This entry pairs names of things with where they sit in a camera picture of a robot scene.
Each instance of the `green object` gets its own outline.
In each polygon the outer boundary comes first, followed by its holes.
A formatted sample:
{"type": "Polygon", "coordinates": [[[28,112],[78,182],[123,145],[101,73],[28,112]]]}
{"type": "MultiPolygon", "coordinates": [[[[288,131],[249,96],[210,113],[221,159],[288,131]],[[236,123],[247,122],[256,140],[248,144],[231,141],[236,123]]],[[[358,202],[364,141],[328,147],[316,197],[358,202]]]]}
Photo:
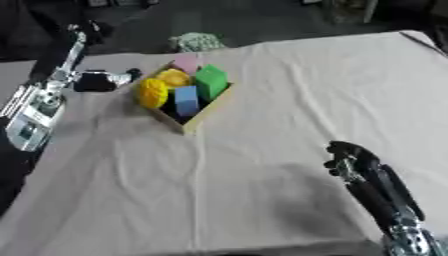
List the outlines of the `green object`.
{"type": "Polygon", "coordinates": [[[227,87],[227,73],[213,65],[207,65],[196,72],[199,96],[211,102],[227,87]]]}
{"type": "Polygon", "coordinates": [[[171,48],[179,52],[205,52],[227,48],[217,36],[204,33],[187,33],[170,38],[171,48]]]}

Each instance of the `yellow ball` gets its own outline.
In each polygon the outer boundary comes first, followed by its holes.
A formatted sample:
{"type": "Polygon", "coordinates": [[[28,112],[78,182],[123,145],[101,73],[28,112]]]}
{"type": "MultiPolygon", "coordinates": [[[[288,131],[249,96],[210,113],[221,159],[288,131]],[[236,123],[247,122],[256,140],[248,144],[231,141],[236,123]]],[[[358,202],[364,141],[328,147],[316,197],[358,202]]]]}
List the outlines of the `yellow ball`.
{"type": "Polygon", "coordinates": [[[158,79],[145,79],[137,89],[140,105],[147,108],[160,108],[168,100],[166,83],[158,79]]]}
{"type": "Polygon", "coordinates": [[[170,68],[158,74],[157,79],[166,83],[168,89],[175,89],[190,84],[190,76],[180,70],[170,68]]]}

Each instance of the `table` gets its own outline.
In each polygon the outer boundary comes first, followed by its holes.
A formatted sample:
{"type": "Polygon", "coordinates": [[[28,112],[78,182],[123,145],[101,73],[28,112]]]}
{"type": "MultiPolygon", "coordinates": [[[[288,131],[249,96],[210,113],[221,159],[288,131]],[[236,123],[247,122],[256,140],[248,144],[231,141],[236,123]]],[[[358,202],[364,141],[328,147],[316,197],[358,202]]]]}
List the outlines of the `table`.
{"type": "MultiPolygon", "coordinates": [[[[287,247],[296,255],[365,255],[381,234],[323,168],[333,139],[364,145],[394,167],[427,226],[448,235],[446,58],[399,33],[198,56],[226,70],[238,88],[193,135],[150,117],[129,87],[67,92],[54,139],[0,222],[1,255],[287,247]]],[[[173,58],[96,56],[83,66],[149,74],[173,58]]],[[[31,65],[0,64],[1,101],[31,65]]]]}

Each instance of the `cube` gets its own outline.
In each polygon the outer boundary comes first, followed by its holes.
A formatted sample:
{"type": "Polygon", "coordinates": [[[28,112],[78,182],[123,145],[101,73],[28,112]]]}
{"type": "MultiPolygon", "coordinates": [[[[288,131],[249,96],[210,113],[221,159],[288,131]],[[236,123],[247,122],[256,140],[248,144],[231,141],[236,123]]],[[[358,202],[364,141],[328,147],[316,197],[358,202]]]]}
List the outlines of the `cube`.
{"type": "Polygon", "coordinates": [[[196,86],[184,86],[174,90],[174,102],[179,116],[194,116],[199,112],[196,86]]]}
{"type": "Polygon", "coordinates": [[[199,67],[199,60],[195,54],[180,54],[174,59],[173,66],[183,70],[185,73],[194,74],[199,67]]]}
{"type": "Polygon", "coordinates": [[[196,72],[199,96],[211,102],[227,87],[227,73],[213,65],[207,65],[196,72]]]}

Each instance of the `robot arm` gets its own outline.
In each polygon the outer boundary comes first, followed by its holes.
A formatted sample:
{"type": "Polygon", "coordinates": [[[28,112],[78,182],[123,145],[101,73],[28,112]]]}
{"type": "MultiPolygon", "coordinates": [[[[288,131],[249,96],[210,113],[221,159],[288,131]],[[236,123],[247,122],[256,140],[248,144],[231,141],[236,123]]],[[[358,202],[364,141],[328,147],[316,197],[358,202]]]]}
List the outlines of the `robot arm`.
{"type": "Polygon", "coordinates": [[[64,113],[62,90],[109,92],[141,75],[138,69],[123,74],[76,71],[88,45],[101,40],[101,27],[93,21],[81,21],[66,32],[36,62],[28,82],[20,85],[0,109],[0,216],[20,192],[64,113]]]}
{"type": "Polygon", "coordinates": [[[326,162],[348,191],[366,208],[384,233],[385,252],[391,256],[447,256],[429,231],[425,215],[394,170],[367,149],[341,141],[330,142],[326,162]]]}

